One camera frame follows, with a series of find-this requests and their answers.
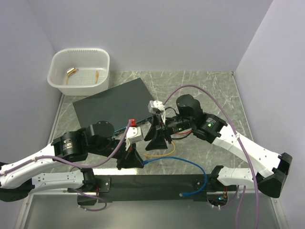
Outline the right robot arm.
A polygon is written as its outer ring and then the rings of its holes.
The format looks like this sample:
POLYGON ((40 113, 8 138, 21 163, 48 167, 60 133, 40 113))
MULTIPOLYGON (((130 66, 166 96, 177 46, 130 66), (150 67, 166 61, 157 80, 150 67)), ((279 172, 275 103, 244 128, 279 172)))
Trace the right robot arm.
POLYGON ((167 149, 172 135, 190 129, 192 134, 212 145, 221 147, 249 164, 249 168, 216 166, 210 174, 210 186, 221 190, 225 186, 257 187, 272 198, 280 197, 289 174, 292 157, 276 153, 258 145, 237 131, 231 124, 202 110, 200 102, 191 95, 176 100, 178 114, 166 117, 161 101, 150 101, 148 110, 153 114, 152 125, 145 136, 147 151, 167 149))

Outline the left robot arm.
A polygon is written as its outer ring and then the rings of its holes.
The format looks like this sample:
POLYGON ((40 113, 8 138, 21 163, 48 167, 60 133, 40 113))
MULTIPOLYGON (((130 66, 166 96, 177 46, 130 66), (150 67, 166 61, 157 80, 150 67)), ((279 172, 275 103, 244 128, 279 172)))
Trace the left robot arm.
POLYGON ((0 165, 0 199, 13 202, 50 189, 92 191, 97 186, 93 169, 116 159, 118 169, 143 168, 136 143, 143 133, 130 120, 121 139, 114 127, 99 121, 66 132, 42 150, 14 163, 0 165))

